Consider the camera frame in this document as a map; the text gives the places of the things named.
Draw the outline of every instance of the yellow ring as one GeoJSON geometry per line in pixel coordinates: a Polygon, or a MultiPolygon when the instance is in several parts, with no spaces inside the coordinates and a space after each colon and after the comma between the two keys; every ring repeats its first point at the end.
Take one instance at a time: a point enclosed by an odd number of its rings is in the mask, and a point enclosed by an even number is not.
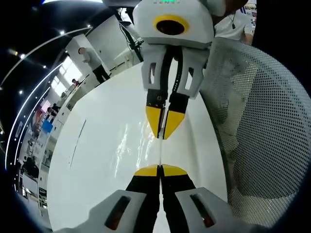
{"type": "Polygon", "coordinates": [[[181,25],[183,25],[184,31],[183,31],[181,34],[187,32],[188,29],[189,29],[189,27],[190,27],[189,24],[188,24],[188,22],[187,22],[184,18],[182,18],[182,17],[180,17],[180,16],[175,16],[175,15],[162,15],[162,16],[157,16],[157,17],[155,17],[155,19],[154,19],[154,27],[155,27],[155,29],[156,29],[157,31],[159,31],[159,30],[156,28],[156,25],[157,25],[159,22],[165,21],[165,20],[172,20],[172,21],[178,22],[178,23],[180,23],[181,25]]]}

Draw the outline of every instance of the white table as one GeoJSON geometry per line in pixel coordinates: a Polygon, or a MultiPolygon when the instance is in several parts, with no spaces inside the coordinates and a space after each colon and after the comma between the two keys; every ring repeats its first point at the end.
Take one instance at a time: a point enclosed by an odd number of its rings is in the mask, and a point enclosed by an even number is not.
{"type": "MultiPolygon", "coordinates": [[[[48,179],[53,230],[86,221],[92,207],[117,189],[125,189],[139,168],[158,164],[160,155],[163,164],[181,167],[197,187],[204,186],[227,201],[222,157],[201,96],[189,100],[184,121],[168,140],[155,139],[145,114],[141,65],[82,97],[63,126],[48,179]]],[[[176,69],[173,61],[170,86],[176,69]]],[[[160,209],[155,232],[167,231],[160,209]]]]}

